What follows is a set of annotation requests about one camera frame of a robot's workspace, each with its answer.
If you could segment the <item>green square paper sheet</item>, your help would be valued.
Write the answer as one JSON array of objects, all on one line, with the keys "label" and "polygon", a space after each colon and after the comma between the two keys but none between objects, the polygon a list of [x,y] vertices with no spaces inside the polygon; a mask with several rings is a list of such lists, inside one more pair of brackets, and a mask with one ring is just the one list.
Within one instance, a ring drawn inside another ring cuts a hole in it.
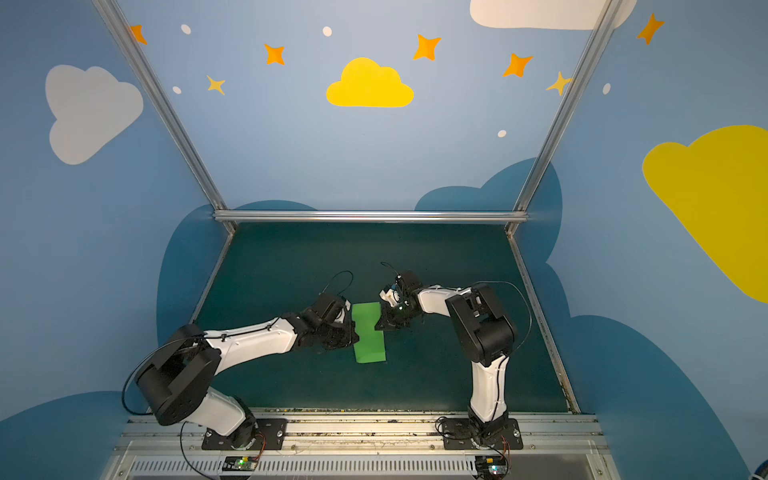
[{"label": "green square paper sheet", "polygon": [[376,329],[381,317],[378,302],[360,303],[352,306],[352,320],[359,340],[354,344],[356,362],[359,364],[386,361],[384,333]]}]

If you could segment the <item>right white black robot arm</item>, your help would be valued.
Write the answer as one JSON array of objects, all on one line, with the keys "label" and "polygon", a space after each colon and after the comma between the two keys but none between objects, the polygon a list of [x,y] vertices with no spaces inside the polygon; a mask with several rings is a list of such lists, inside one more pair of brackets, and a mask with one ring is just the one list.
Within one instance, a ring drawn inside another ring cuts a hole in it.
[{"label": "right white black robot arm", "polygon": [[441,436],[454,444],[473,441],[488,448],[508,446],[513,429],[505,401],[506,368],[517,331],[491,286],[425,286],[413,272],[405,271],[384,287],[379,297],[377,330],[405,328],[423,314],[442,315],[452,321],[462,351],[471,362],[468,417],[444,420],[438,428]]}]

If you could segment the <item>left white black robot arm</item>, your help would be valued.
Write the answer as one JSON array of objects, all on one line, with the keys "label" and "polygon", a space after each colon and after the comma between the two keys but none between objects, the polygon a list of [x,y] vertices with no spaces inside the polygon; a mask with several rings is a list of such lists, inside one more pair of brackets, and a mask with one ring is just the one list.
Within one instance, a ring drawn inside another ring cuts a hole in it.
[{"label": "left white black robot arm", "polygon": [[179,328],[137,368],[134,381],[158,424],[192,423],[213,437],[215,450],[248,450],[264,437],[245,403],[212,387],[214,378],[234,366],[316,344],[328,350],[359,340],[351,303],[319,294],[299,313],[229,330]]}]

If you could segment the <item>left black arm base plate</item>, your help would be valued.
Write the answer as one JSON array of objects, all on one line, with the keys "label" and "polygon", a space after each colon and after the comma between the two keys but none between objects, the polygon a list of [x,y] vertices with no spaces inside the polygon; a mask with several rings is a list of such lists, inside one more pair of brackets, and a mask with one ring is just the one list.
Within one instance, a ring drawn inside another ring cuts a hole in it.
[{"label": "left black arm base plate", "polygon": [[246,419],[232,434],[223,436],[207,429],[201,449],[204,451],[281,450],[288,421],[285,418]]}]

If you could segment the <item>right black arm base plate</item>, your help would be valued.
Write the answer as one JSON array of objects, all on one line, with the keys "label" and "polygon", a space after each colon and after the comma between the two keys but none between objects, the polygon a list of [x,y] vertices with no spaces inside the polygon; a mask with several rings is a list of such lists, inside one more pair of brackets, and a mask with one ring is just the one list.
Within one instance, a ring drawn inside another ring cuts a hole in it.
[{"label": "right black arm base plate", "polygon": [[436,431],[446,450],[495,449],[522,450],[522,433],[516,419],[500,418],[488,426],[480,426],[468,418],[440,417]]}]

